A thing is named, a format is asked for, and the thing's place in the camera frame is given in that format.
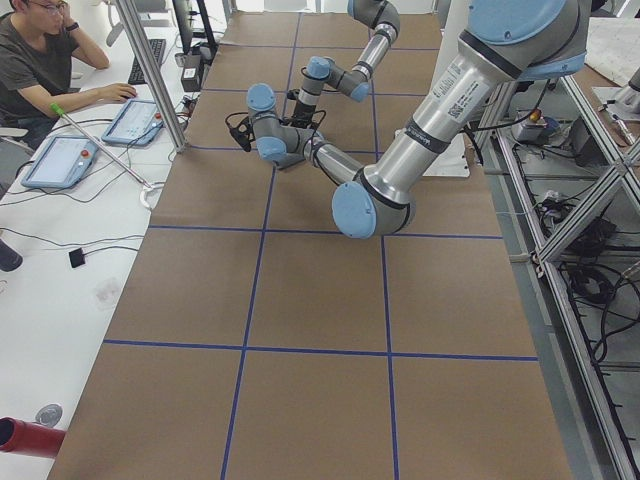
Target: black cup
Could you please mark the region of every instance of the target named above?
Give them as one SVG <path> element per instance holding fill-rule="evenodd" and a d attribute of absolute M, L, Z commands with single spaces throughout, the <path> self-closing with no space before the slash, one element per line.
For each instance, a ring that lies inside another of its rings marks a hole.
<path fill-rule="evenodd" d="M 0 270 L 10 272 L 20 265 L 22 265 L 20 254 L 0 240 Z"/>

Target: person's arm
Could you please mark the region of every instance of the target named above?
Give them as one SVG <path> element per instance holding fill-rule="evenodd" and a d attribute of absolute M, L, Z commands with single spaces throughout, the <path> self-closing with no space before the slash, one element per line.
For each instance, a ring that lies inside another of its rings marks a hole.
<path fill-rule="evenodd" d="M 124 102 L 136 96 L 136 89 L 126 83 L 113 83 L 105 87 L 91 88 L 77 93 L 64 93 L 62 95 L 51 95 L 42 85 L 22 88 L 18 92 L 31 105 L 50 118 L 57 117 L 56 113 L 51 110 L 50 105 L 52 103 L 57 103 L 65 112 L 72 112 L 100 100 Z"/>
<path fill-rule="evenodd" d="M 68 28 L 76 23 L 73 17 L 71 17 L 71 8 L 68 4 L 65 3 L 63 5 L 60 13 L 62 14 L 64 28 Z M 78 44 L 78 48 L 71 53 L 72 56 L 99 70 L 109 66 L 109 58 L 107 55 L 81 27 L 71 30 L 69 35 Z"/>

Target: blue joint cap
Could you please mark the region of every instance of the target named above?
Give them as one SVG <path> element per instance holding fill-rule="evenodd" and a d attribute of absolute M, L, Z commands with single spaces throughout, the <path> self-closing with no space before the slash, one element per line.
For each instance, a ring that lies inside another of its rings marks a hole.
<path fill-rule="evenodd" d="M 351 92 L 351 95 L 349 96 L 356 102 L 361 102 L 367 97 L 367 95 L 369 95 L 369 84 L 361 83 L 353 89 L 353 92 Z"/>
<path fill-rule="evenodd" d="M 333 221 L 351 238 L 369 238 L 376 230 L 376 209 L 365 188 L 357 182 L 343 183 L 333 194 Z"/>
<path fill-rule="evenodd" d="M 276 95 L 266 83 L 256 83 L 247 91 L 247 107 L 266 112 L 276 106 Z"/>
<path fill-rule="evenodd" d="M 546 63 L 535 67 L 527 68 L 518 80 L 546 80 L 548 78 L 557 78 L 564 75 L 572 75 L 584 67 L 584 60 L 587 52 L 576 55 L 575 57 L 559 60 L 557 62 Z"/>
<path fill-rule="evenodd" d="M 267 162 L 279 162 L 287 155 L 287 145 L 277 137 L 260 137 L 256 140 L 260 158 Z"/>
<path fill-rule="evenodd" d="M 317 80 L 323 80 L 331 73 L 331 63 L 323 57 L 311 57 L 307 65 L 307 75 Z"/>
<path fill-rule="evenodd" d="M 567 0 L 473 0 L 469 6 L 469 32 L 489 45 L 524 42 L 549 26 Z"/>

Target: green tip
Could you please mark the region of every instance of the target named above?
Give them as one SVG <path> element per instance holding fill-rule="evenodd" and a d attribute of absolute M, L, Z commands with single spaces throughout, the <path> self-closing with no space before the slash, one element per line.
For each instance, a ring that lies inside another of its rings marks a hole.
<path fill-rule="evenodd" d="M 51 110 L 53 110 L 56 113 L 56 115 L 58 115 L 60 117 L 62 117 L 64 115 L 64 110 L 62 110 L 57 103 L 52 103 L 49 106 L 51 107 Z"/>

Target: round silver object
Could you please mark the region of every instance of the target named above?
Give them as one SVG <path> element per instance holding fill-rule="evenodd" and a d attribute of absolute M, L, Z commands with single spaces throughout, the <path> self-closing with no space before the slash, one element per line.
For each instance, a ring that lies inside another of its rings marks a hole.
<path fill-rule="evenodd" d="M 62 418 L 62 407 L 56 403 L 42 407 L 36 413 L 36 423 L 45 427 L 55 427 Z"/>

